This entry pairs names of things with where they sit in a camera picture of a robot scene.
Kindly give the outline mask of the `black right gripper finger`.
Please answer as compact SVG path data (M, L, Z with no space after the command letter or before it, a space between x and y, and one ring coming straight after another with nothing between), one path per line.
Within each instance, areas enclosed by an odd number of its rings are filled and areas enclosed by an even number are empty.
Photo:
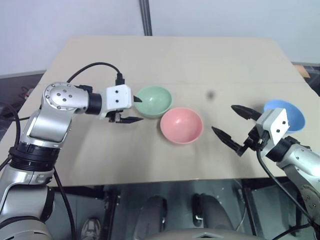
M231 108L242 118L249 120L252 119L254 121L257 121L260 116L262 115L260 112L249 108L249 107L245 107L242 105L231 105Z
M216 127L211 127L211 129L213 130L213 132L216 134L216 136L225 144L227 145L229 148L231 148L232 150L234 150L236 153L240 153L242 150L242 146L238 143L236 143L235 141L232 140L232 137L230 135L228 135L226 132L224 132L223 130L220 130Z

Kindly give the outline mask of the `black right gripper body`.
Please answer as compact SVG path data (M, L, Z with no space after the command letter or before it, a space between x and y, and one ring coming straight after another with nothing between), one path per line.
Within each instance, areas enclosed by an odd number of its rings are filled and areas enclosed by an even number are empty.
M237 151L238 156L242 156L243 153L250 148L253 151L263 150L270 138L269 132L263 130L262 133L258 132L257 127L253 127L252 130L248 133L247 139L244 141L244 145L241 146Z

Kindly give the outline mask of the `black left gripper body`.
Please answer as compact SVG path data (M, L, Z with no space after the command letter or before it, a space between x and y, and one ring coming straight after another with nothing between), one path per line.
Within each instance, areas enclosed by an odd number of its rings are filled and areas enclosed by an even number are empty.
M113 110L107 113L109 123L123 123L122 114L123 110Z

